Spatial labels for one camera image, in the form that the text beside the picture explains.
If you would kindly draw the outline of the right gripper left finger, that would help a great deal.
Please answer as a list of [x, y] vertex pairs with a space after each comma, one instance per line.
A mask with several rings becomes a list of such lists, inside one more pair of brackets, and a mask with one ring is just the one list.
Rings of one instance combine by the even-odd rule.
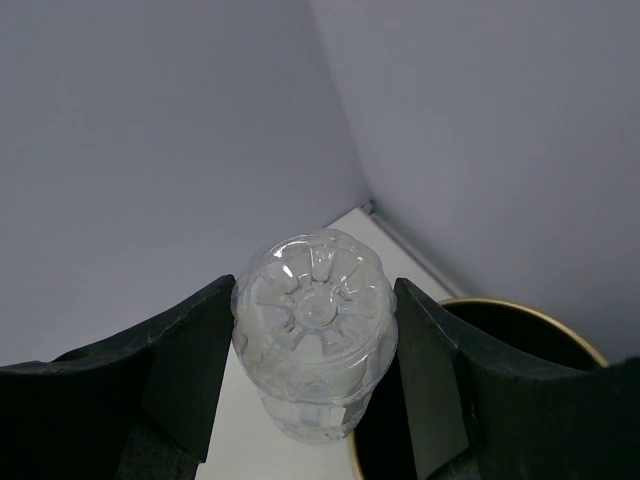
[[5, 479], [191, 479], [205, 462], [234, 320], [225, 275], [49, 361], [1, 370]]

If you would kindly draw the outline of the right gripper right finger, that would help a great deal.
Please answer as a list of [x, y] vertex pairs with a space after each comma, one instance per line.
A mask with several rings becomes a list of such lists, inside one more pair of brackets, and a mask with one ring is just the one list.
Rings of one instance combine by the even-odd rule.
[[512, 347], [410, 280], [394, 286], [416, 474], [472, 466], [482, 479], [635, 479], [639, 361], [578, 370]]

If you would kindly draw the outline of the clear crushed plastic bottle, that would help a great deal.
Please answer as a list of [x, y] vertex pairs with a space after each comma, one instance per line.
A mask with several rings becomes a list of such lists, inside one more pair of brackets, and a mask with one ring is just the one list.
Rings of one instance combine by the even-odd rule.
[[258, 253], [233, 288], [232, 343], [274, 424], [306, 443], [355, 430], [396, 353], [379, 256], [336, 229]]

